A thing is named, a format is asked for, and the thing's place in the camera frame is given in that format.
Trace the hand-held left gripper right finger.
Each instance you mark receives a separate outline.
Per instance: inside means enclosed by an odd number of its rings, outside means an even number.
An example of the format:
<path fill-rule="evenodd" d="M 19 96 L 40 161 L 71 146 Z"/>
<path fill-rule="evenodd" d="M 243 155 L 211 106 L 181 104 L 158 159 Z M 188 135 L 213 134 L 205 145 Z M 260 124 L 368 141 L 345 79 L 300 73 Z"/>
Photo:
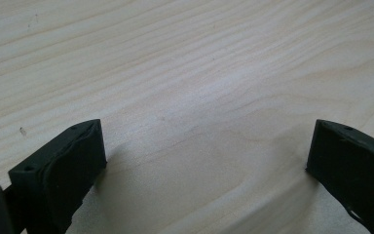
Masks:
<path fill-rule="evenodd" d="M 306 172 L 374 234 L 374 137 L 318 119 Z"/>

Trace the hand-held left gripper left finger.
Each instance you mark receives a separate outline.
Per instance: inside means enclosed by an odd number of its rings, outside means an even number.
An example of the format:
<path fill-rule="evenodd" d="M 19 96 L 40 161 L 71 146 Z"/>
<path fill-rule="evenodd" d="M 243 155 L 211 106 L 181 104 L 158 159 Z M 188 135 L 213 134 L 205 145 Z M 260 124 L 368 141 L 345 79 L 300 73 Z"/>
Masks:
<path fill-rule="evenodd" d="M 28 234 L 64 234 L 106 168 L 101 122 L 76 124 L 9 170 Z"/>

